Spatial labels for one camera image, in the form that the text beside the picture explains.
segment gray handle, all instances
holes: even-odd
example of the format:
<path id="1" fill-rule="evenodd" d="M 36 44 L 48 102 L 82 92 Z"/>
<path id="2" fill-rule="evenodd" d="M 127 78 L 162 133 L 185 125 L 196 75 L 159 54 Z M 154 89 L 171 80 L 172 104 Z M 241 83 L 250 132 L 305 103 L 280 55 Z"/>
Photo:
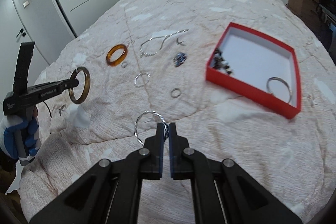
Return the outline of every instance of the gray handle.
<path id="1" fill-rule="evenodd" d="M 27 109 L 24 109 L 22 112 L 17 113 L 17 115 L 22 118 L 26 118 L 28 122 L 30 122 L 33 119 L 34 107 L 35 106 L 31 106 Z M 27 139 L 28 135 L 29 134 L 28 134 L 27 128 L 24 128 L 22 130 L 17 130 L 14 133 L 16 149 L 17 149 L 17 153 L 19 156 L 20 164 L 22 166 L 26 166 L 29 163 L 29 160 L 27 158 L 29 155 L 29 148 L 27 148 L 24 145 L 24 141 Z"/>

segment storage box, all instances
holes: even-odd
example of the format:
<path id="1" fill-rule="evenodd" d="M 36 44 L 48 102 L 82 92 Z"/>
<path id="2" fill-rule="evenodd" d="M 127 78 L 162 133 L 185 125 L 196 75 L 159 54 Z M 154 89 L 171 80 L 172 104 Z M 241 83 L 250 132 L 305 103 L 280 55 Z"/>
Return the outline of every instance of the storage box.
<path id="1" fill-rule="evenodd" d="M 231 75 L 214 69 L 214 52 L 206 68 L 206 80 L 243 95 L 287 119 L 301 111 L 301 81 L 295 51 L 287 44 L 251 28 L 230 23 L 216 48 L 229 62 Z M 267 91 L 269 78 L 283 79 L 269 82 L 274 93 Z"/>

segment small silver ring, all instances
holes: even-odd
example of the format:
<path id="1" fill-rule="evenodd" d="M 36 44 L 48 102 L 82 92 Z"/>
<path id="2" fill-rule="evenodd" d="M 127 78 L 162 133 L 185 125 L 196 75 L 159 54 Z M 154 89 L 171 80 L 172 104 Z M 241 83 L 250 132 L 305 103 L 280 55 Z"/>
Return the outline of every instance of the small silver ring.
<path id="1" fill-rule="evenodd" d="M 162 121 L 163 124 L 164 124 L 165 132 L 166 132 L 166 133 L 165 133 L 164 140 L 167 140 L 167 138 L 168 138 L 168 125 L 167 125 L 167 123 L 166 123 L 164 117 L 163 117 L 162 115 L 160 115 L 159 113 L 157 113 L 156 111 L 145 111 L 144 113 L 142 113 L 142 114 L 137 118 L 137 120 L 136 120 L 136 122 L 135 122 L 135 124 L 134 124 L 134 135 L 136 136 L 138 142 L 139 142 L 140 144 L 142 144 L 142 146 L 145 145 L 145 144 L 143 143 L 143 141 L 140 140 L 140 138 L 138 137 L 138 130 L 137 130 L 137 128 L 138 128 L 138 122 L 139 122 L 139 120 L 141 119 L 141 117 L 142 117 L 143 115 L 146 115 L 146 114 L 153 114 L 153 115 L 158 116 L 158 117 L 161 119 L 161 121 Z"/>
<path id="2" fill-rule="evenodd" d="M 142 76 L 142 75 L 147 75 L 147 82 L 144 83 L 144 84 L 142 84 L 142 85 L 137 85 L 137 80 L 138 80 L 138 78 L 139 78 L 140 76 Z M 147 84 L 147 83 L 149 82 L 150 77 L 151 77 L 151 75 L 150 75 L 149 73 L 146 73 L 146 72 L 143 72 L 143 73 L 138 74 L 138 75 L 136 76 L 136 78 L 134 79 L 134 85 L 135 85 L 135 87 L 136 87 L 136 88 L 141 88 L 141 87 L 145 86 L 145 84 Z"/>
<path id="3" fill-rule="evenodd" d="M 274 93 L 271 91 L 271 89 L 269 87 L 269 82 L 271 82 L 271 81 L 279 81 L 279 82 L 283 83 L 287 87 L 288 92 L 289 92 L 289 101 L 287 102 L 287 104 L 289 104 L 291 102 L 291 100 L 292 100 L 293 94 L 292 94 L 292 90 L 289 87 L 288 83 L 285 80 L 283 80 L 283 79 L 281 79 L 279 77 L 268 78 L 267 84 L 266 84 L 266 88 L 267 88 L 268 93 L 271 93 L 272 95 L 274 95 Z"/>
<path id="4" fill-rule="evenodd" d="M 176 94 L 176 95 L 173 95 L 173 93 L 175 92 L 175 91 L 178 91 L 179 93 L 178 94 Z M 171 92 L 170 92 L 170 95 L 171 95 L 171 97 L 172 98 L 177 98 L 177 97 L 179 97 L 180 95 L 181 95 L 181 90 L 180 89 L 173 89 Z"/>

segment blue and white glove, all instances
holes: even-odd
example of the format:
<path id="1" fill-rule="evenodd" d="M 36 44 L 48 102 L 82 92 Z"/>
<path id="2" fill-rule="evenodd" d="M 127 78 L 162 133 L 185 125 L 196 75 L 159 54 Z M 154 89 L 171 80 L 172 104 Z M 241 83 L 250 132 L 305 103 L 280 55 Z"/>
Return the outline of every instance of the blue and white glove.
<path id="1" fill-rule="evenodd" d="M 29 134 L 25 140 L 25 146 L 29 148 L 29 158 L 32 159 L 41 147 L 37 109 L 34 109 L 33 119 L 29 123 L 16 115 L 5 116 L 0 123 L 0 150 L 14 160 L 18 159 L 14 132 L 24 128 L 27 128 Z"/>

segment light switch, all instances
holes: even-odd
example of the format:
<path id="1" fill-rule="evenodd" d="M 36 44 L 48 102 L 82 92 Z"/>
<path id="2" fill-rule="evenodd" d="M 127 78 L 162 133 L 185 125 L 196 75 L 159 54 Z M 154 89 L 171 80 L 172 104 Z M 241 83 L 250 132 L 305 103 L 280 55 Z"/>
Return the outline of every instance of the light switch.
<path id="1" fill-rule="evenodd" d="M 27 0 L 25 3 L 23 3 L 23 8 L 26 8 L 29 5 L 29 1 Z"/>

